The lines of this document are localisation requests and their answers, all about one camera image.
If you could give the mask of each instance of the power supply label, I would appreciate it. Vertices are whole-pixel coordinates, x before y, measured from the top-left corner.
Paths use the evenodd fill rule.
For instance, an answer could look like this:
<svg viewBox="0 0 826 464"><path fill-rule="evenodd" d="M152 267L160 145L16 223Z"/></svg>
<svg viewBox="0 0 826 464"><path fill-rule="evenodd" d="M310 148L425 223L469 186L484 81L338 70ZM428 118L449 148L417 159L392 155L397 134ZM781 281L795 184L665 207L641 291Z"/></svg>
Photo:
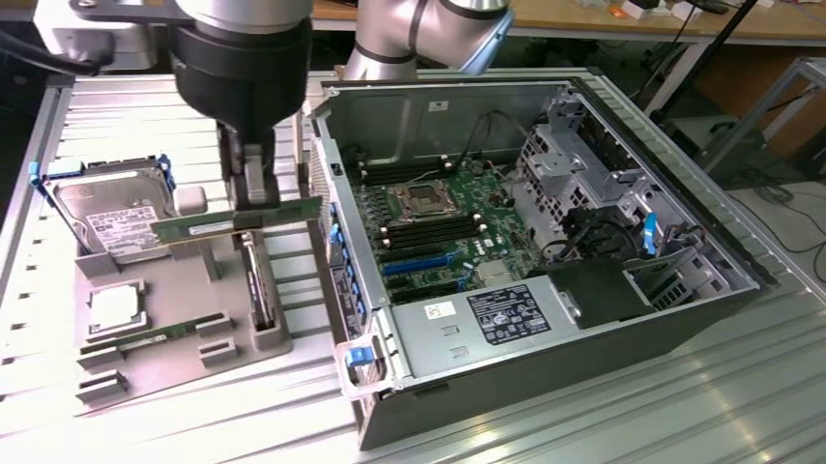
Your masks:
<svg viewBox="0 0 826 464"><path fill-rule="evenodd" d="M86 216L100 244L112 256L125 256L157 247L149 228L154 221L157 216L150 206Z"/></svg>
<svg viewBox="0 0 826 464"><path fill-rule="evenodd" d="M551 330L524 284L467 297L467 302L491 345Z"/></svg>

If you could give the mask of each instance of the green circuit board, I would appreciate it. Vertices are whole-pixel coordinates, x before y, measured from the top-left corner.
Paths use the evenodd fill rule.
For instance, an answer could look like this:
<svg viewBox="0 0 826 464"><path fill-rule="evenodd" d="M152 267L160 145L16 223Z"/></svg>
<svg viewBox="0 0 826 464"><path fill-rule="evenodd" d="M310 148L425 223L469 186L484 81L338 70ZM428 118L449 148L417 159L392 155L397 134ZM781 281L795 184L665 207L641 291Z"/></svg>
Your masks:
<svg viewBox="0 0 826 464"><path fill-rule="evenodd" d="M452 203L453 211L444 216L461 216L468 213L481 215L487 230L475 237L447 240L437 245L444 253L452 254L452 262L447 267L413 271L401 275L385 276L384 285L393 292L413 290L436 284L456 282L456 291L483 288L485 283L476 270L479 265L500 260L513 280L524 277L539 260L539 249L532 242L529 231L512 206L507 206L509 185L504 184L492 169L485 169L480 175L480 162L461 168L449 178L440 180L421 179L416 182L380 187L353 185L356 202L361 212L368 236L372 238L376 261L386 253L381 245L378 227L386 224L404 224L412 220L427 221L428 218L409 219L404 217L405 206L399 201L399 187L415 189L420 186L444 187L445 197ZM389 210L389 217L381 213L381 203ZM377 264L381 270L385 264Z"/></svg>

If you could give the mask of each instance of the hard drive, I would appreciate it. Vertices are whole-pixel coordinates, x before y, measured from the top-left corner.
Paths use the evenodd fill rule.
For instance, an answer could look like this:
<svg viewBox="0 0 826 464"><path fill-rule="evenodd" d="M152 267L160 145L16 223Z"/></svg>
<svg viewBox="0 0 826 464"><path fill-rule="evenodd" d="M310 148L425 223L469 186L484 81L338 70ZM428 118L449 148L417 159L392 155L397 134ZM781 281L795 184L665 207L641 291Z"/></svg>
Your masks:
<svg viewBox="0 0 826 464"><path fill-rule="evenodd" d="M118 264L169 254L149 228L176 216L165 156L90 163L58 160L34 187L57 209L84 254L108 252Z"/></svg>

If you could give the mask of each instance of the aluminum workbench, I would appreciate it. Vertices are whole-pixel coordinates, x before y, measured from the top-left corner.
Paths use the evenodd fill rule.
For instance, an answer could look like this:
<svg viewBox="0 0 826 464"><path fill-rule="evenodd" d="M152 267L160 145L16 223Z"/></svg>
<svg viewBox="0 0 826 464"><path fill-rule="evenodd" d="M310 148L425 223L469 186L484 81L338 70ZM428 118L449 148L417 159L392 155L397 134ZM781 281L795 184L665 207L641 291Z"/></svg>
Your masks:
<svg viewBox="0 0 826 464"><path fill-rule="evenodd" d="M292 352L74 418L65 368L73 239L32 195L22 169L0 236L2 462L692 463L826 456L826 293L761 229L735 219L719 188L640 122L641 111L612 84L581 69L557 73L584 79L772 272L779 286L752 307L667 356L358 452L306 229L280 227L266 230L266 247L278 290L292 299ZM289 198L293 132L289 125L276 132ZM210 208L226 208L214 125L182 103L169 76L97 77L48 89L24 166L160 151L177 182L204 185Z"/></svg>

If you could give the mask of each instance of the robotic arm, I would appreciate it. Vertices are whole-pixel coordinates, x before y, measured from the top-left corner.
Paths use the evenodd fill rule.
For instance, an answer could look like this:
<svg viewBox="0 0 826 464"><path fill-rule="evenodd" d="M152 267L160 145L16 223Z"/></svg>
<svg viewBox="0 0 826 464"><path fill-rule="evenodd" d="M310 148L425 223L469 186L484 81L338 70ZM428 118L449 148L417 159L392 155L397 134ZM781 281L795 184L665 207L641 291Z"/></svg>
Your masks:
<svg viewBox="0 0 826 464"><path fill-rule="evenodd" d="M145 68L145 53L152 51L148 25L168 25L177 91L221 125L221 175L234 210L277 207L272 128L304 99L312 1L140 3L40 0L34 23L49 50L77 61L100 56L100 49L114 44L101 63L110 61L113 69ZM345 78L415 78L416 54L479 74L512 20L507 0L361 2Z"/></svg>

